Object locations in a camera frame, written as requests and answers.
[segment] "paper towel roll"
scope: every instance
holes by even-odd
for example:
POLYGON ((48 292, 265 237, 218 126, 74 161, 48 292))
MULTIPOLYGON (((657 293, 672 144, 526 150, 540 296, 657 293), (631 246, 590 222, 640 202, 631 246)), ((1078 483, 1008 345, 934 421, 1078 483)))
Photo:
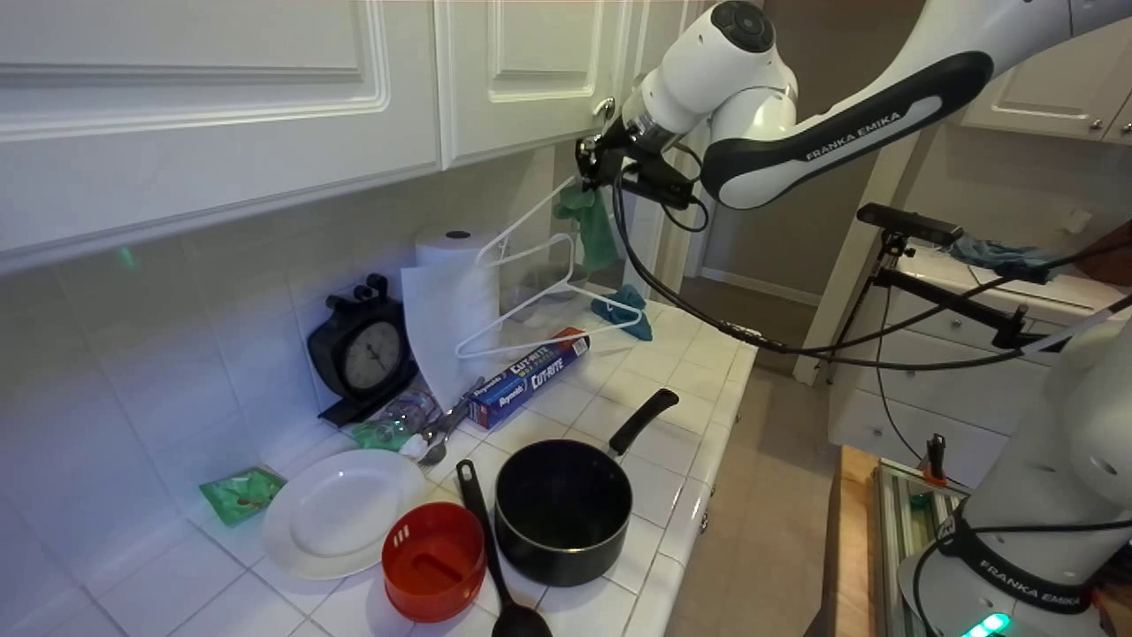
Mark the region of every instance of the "paper towel roll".
POLYGON ((417 265, 399 273, 406 335, 432 398, 454 411, 491 362, 459 362, 455 345, 499 319, 499 273, 478 261, 483 237, 449 231, 417 246, 417 265))

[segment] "white plate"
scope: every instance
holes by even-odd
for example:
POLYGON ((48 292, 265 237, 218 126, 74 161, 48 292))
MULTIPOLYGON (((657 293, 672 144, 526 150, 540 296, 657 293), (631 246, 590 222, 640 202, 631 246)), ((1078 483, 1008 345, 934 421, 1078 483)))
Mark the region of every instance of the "white plate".
POLYGON ((300 472, 265 515, 269 556, 298 578, 348 578, 381 559, 387 530, 415 502, 422 467, 381 451, 350 451, 300 472))

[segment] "red cup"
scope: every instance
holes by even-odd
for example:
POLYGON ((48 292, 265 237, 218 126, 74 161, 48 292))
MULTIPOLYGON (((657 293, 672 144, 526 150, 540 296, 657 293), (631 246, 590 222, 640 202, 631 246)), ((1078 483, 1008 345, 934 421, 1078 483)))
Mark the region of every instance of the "red cup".
POLYGON ((402 515, 381 545, 387 596, 415 622, 463 614, 483 582, 483 535, 469 510, 427 502, 402 515))

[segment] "black saucepan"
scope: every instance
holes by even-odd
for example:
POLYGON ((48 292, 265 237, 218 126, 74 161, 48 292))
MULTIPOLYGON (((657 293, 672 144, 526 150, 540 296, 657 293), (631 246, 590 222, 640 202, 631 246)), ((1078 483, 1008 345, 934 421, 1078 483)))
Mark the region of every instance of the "black saucepan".
MULTIPOLYGON (((612 438, 612 452, 672 405, 657 388, 612 438)), ((624 554, 633 515, 625 472, 588 444, 548 438, 512 452, 495 483, 495 535, 504 556, 532 582, 572 587, 597 582, 624 554)))

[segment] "robotic arm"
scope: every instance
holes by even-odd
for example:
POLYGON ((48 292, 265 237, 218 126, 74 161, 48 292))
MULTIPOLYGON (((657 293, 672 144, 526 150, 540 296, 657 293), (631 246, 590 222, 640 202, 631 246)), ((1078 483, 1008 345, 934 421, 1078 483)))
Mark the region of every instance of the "robotic arm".
POLYGON ((660 154, 705 116, 705 187, 758 210, 794 184, 963 110, 1019 60, 1132 13, 1132 0, 927 0, 903 55, 857 96, 795 125, 795 78, 755 5, 699 13, 638 85, 624 115, 575 144, 590 184, 684 210, 690 180, 660 154))

